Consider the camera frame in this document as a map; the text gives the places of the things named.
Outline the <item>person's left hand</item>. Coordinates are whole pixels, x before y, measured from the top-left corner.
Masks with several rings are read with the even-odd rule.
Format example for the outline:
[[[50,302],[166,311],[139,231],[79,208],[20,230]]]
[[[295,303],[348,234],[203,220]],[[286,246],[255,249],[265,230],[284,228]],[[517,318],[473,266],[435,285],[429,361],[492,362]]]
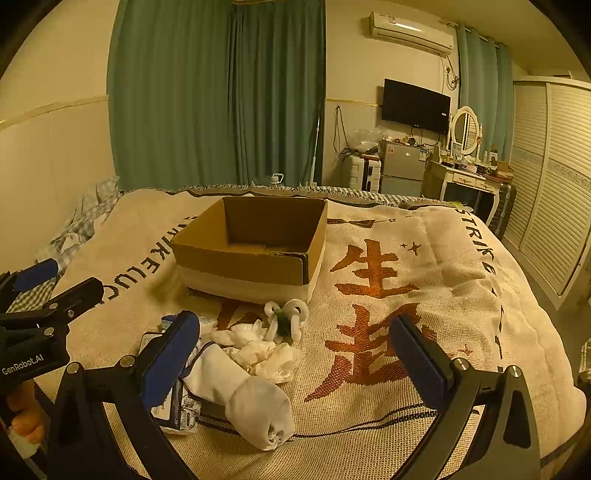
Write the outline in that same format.
[[[50,425],[50,417],[35,395],[35,382],[28,380],[6,394],[8,409],[15,414],[11,427],[31,444],[41,443]]]

